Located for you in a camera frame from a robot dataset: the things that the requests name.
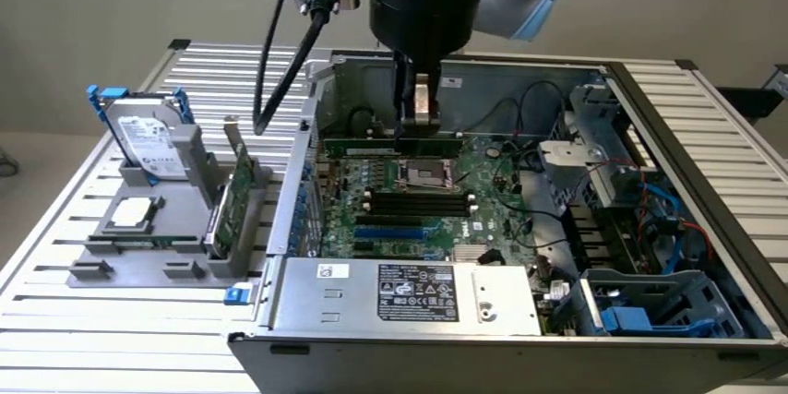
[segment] green circuit board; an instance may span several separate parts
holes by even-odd
[[[403,160],[379,158],[332,161],[323,200],[323,257],[407,257],[475,261],[485,250],[495,248],[501,251],[508,264],[533,262],[535,251],[520,246],[512,239],[512,232],[523,227],[527,216],[501,204],[503,199],[511,207],[527,208],[521,195],[511,193],[513,166],[501,152],[501,142],[493,142],[488,137],[468,138],[464,142],[459,156],[443,161],[445,168],[451,170],[452,183],[440,186],[405,185],[403,168],[407,161]],[[497,149],[500,156],[491,158],[485,154],[487,149]],[[496,173],[508,180],[504,192],[499,192],[493,185]],[[477,210],[469,217],[421,217],[424,240],[359,239],[355,235],[356,217],[365,214],[361,203],[368,188],[379,192],[404,194],[472,193]],[[520,233],[519,241],[532,245],[531,236]],[[357,241],[367,242],[367,250],[359,251],[355,248]]]

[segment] gray wall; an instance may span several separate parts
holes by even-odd
[[[100,131],[88,83],[135,86],[172,38],[259,42],[275,0],[0,0],[0,128]],[[691,58],[712,81],[760,84],[788,62],[784,0],[560,0],[536,42],[477,35],[472,51]],[[365,10],[344,13],[321,46],[369,47]],[[305,28],[292,7],[279,43]]]

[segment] sticker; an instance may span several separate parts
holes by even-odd
[[[441,88],[463,88],[463,79],[441,78]]]
[[[169,129],[151,117],[119,118],[120,131],[141,168],[161,179],[185,177],[184,163],[169,141]]]
[[[347,156],[393,156],[399,154],[393,148],[348,148]]]
[[[455,268],[377,265],[377,317],[389,322],[459,322]]]
[[[317,264],[319,279],[347,279],[349,277],[349,265],[347,263]]]

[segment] blue pcie slot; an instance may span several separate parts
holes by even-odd
[[[353,235],[359,239],[405,239],[425,240],[427,232],[419,229],[356,228]]]

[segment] warning label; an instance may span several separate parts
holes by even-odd
[[[393,322],[459,322],[455,269],[379,265],[377,316]]]

